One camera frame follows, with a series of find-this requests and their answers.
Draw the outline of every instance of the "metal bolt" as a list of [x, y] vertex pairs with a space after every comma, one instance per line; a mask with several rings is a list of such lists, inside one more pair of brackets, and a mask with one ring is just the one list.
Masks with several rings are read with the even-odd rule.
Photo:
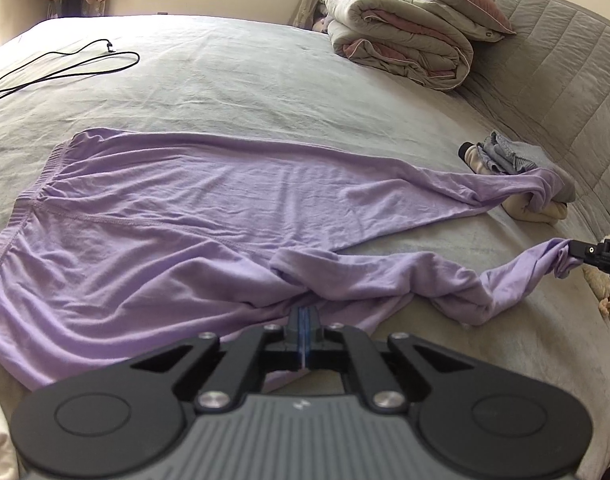
[[379, 408], [399, 408], [405, 402], [405, 397], [398, 392], [385, 390], [384, 392], [375, 394], [373, 401]]
[[229, 395], [225, 392], [205, 392], [198, 397], [198, 403], [204, 408], [224, 408], [229, 400]]

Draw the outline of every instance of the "rolled comforter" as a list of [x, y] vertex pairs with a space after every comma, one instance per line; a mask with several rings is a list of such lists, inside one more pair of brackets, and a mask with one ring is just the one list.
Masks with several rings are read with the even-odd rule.
[[325, 0], [336, 54], [435, 90], [460, 85], [474, 50], [456, 27], [415, 0]]

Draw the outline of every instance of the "bed sheet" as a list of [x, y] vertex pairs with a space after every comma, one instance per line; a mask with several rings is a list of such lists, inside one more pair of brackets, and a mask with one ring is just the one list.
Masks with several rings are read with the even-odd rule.
[[[34, 85], [0, 102], [0, 229], [54, 145], [92, 126], [312, 142], [456, 172], [469, 171], [457, 155], [461, 143], [482, 140], [493, 127], [458, 96], [336, 56], [323, 34], [220, 18], [50, 20], [0, 49], [0, 75], [47, 50], [72, 51], [98, 38], [138, 51], [141, 62], [112, 75]], [[95, 52], [104, 48], [99, 43]], [[22, 78], [69, 63], [45, 60]], [[554, 236], [594, 240], [573, 207], [555, 227], [517, 222], [496, 208], [348, 252], [432, 250], [480, 271]], [[417, 298], [375, 335], [400, 330], [575, 394], [594, 421], [579, 475], [597, 480], [610, 464], [610, 325], [580, 269], [565, 281], [547, 276], [525, 301], [479, 328], [463, 327]], [[323, 394], [339, 392], [340, 384], [333, 374], [314, 373], [282, 391]], [[0, 370], [6, 414], [22, 394]]]

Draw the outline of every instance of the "gray quilted headboard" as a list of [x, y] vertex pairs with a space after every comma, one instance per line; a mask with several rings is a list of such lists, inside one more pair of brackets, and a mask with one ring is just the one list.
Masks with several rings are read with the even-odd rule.
[[475, 44], [458, 89], [509, 136], [543, 146], [577, 181], [574, 203], [610, 234], [610, 21], [563, 0], [495, 0], [517, 35]]

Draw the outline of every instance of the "purple fabric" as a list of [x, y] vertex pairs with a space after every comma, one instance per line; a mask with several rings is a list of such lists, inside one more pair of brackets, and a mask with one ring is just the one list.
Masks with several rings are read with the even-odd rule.
[[198, 332], [284, 322], [297, 301], [368, 332], [414, 293], [479, 324], [578, 262], [554, 239], [477, 276], [349, 246], [531, 192], [543, 169], [454, 174], [320, 146], [91, 129], [58, 146], [0, 234], [0, 362], [36, 388]]

